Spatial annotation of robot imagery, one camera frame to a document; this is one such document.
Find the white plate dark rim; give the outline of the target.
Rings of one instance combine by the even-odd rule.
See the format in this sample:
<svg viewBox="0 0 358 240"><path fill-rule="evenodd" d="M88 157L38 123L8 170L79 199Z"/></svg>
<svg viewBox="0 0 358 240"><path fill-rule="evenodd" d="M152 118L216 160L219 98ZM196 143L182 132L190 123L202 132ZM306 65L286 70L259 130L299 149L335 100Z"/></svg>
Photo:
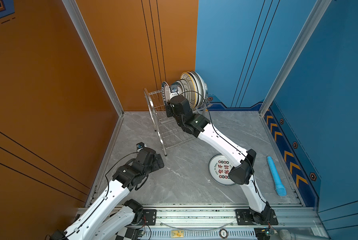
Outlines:
<svg viewBox="0 0 358 240"><path fill-rule="evenodd" d="M170 85L167 82L163 81L161 88L162 88L162 98L163 98L164 104L166 106L169 104L170 99L171 99Z"/></svg>
<svg viewBox="0 0 358 240"><path fill-rule="evenodd" d="M172 85L177 85L178 86L178 93L183 94L185 91L184 85L181 83L181 81L175 81Z"/></svg>

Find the white plate grey pattern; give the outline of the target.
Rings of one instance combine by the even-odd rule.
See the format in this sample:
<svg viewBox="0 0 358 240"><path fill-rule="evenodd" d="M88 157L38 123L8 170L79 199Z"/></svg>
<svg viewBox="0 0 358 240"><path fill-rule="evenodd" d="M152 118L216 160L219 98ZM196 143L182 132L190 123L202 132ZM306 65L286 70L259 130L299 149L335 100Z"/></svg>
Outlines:
<svg viewBox="0 0 358 240"><path fill-rule="evenodd" d="M184 86L184 93L183 95L187 98L187 100L189 101L190 107L193 108L193 103L192 103L192 92L190 89L190 86L188 84L188 82L184 79L180 80L180 83Z"/></svg>

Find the chrome wire dish rack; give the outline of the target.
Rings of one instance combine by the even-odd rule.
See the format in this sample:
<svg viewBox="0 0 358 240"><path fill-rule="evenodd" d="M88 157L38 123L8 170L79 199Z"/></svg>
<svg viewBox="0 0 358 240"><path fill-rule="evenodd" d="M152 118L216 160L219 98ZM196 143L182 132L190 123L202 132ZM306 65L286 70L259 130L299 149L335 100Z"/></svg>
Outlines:
<svg viewBox="0 0 358 240"><path fill-rule="evenodd" d="M167 116L167 104L164 103L161 90L149 92L147 89L144 89L144 96L154 125L154 130L159 137L165 156L168 155L167 150L169 148L195 138L194 136L185 133L177 124L174 117Z"/></svg>

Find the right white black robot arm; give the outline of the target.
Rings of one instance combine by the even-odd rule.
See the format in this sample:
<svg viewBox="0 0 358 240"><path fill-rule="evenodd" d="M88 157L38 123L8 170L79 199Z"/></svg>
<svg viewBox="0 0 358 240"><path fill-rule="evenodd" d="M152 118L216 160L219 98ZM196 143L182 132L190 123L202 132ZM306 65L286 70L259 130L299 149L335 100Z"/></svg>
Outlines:
<svg viewBox="0 0 358 240"><path fill-rule="evenodd" d="M278 225L275 211L256 184L254 163L257 153L231 141L217 130L211 118L195 114L189 101L182 95L172 97L166 108L169 109L169 116L175 118L184 132L208 143L232 164L228 176L242 188L249 203L252 222L256 225Z"/></svg>

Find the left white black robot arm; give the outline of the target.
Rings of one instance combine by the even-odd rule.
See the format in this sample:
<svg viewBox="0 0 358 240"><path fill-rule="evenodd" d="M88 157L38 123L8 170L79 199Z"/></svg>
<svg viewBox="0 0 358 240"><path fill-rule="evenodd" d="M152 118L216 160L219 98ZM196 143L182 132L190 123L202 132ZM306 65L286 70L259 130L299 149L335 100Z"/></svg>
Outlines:
<svg viewBox="0 0 358 240"><path fill-rule="evenodd" d="M150 173L164 167L162 156L151 148L141 148L134 159L120 166L108 181L107 188L73 224L64 231L55 231L50 240L108 240L123 227L138 224L143 206L128 200L112 217L112 210L132 190L140 189Z"/></svg>

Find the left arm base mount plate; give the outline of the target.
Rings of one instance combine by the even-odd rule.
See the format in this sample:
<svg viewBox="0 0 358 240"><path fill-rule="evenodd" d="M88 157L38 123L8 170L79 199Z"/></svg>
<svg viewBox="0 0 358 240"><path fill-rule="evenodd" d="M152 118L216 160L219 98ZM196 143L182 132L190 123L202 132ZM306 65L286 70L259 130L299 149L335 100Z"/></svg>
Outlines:
<svg viewBox="0 0 358 240"><path fill-rule="evenodd" d="M157 210L156 209L143 209L142 212L135 215L135 221L133 225L135 226L155 226L157 220Z"/></svg>

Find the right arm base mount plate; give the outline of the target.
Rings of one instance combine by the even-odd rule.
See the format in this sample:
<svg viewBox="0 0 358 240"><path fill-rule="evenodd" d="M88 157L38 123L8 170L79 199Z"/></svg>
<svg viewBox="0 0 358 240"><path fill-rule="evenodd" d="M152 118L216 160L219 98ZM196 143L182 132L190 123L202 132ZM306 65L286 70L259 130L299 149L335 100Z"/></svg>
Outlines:
<svg viewBox="0 0 358 240"><path fill-rule="evenodd" d="M249 209L237 209L235 210L236 219L239 226L245 225L272 225L277 226L279 224L278 218L273 209L270 209L270 212L265 216L264 219L253 215Z"/></svg>

